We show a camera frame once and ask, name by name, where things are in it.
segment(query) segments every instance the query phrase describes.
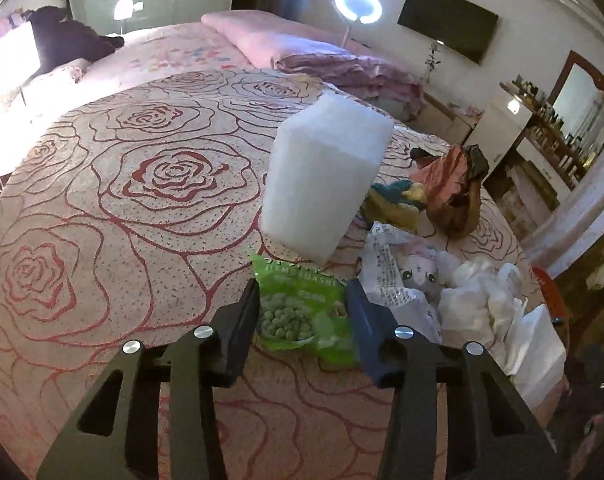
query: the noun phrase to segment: green package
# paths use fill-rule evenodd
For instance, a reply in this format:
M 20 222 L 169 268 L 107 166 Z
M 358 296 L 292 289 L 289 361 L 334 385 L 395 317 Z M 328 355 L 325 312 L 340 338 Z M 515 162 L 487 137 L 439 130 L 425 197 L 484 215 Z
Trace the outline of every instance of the green package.
M 259 254 L 251 261 L 259 283 L 257 332 L 268 350 L 305 348 L 335 364 L 355 362 L 346 287 L 337 278 Z

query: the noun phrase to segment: brown bag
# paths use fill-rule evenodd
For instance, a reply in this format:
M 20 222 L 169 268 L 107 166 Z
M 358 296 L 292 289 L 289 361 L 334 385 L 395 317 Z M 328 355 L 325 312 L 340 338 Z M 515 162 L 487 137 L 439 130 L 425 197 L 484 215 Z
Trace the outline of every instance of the brown bag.
M 488 173 L 488 162 L 479 147 L 454 145 L 442 156 L 414 148 L 411 158 L 420 169 L 410 178 L 424 185 L 431 222 L 451 238 L 472 233 L 480 221 L 480 192 Z

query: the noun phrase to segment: metal screw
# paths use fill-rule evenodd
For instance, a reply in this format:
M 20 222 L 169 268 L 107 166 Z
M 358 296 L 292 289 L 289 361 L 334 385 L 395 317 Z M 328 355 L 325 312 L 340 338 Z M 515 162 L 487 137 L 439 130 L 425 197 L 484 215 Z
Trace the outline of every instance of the metal screw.
M 409 326 L 399 326 L 395 329 L 395 337 L 399 339 L 410 339 L 415 335 L 413 329 Z
M 133 339 L 132 341 L 124 343 L 124 346 L 122 347 L 122 351 L 125 354 L 134 354 L 141 348 L 142 348 L 142 344 L 140 343 L 140 341 L 136 341 L 135 339 Z
M 193 331 L 193 335 L 198 339 L 206 339 L 213 335 L 213 327 L 209 325 L 200 325 Z
M 484 353 L 484 347 L 475 341 L 471 341 L 466 345 L 466 351 L 469 352 L 470 355 L 482 355 Z

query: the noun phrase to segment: mirror frame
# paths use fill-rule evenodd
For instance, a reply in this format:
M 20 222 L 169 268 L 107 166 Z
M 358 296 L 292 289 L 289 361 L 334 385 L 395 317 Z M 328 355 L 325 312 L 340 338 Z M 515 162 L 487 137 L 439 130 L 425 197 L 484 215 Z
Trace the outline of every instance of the mirror frame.
M 568 75 L 570 74 L 573 65 L 578 65 L 580 68 L 588 72 L 588 75 L 593 78 L 595 88 L 604 92 L 604 74 L 602 74 L 597 69 L 597 67 L 593 65 L 589 60 L 587 60 L 574 50 L 571 50 L 568 54 L 568 58 L 566 59 L 566 63 L 564 64 L 564 68 L 562 68 L 562 72 L 560 73 L 560 76 L 557 79 L 557 83 L 555 83 L 555 86 L 553 87 L 552 92 L 550 93 L 547 99 L 551 105 L 554 105 L 555 101 L 557 101 L 557 97 L 559 97 L 562 88 L 564 88 L 564 85 L 566 84 L 566 80 L 568 79 Z

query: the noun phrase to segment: flat screen tv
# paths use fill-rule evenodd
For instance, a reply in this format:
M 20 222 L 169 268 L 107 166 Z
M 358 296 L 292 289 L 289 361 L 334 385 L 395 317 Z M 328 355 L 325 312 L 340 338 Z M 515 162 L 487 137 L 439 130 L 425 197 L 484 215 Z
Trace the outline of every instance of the flat screen tv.
M 498 18 L 466 0 L 406 0 L 397 23 L 441 41 L 479 64 Z

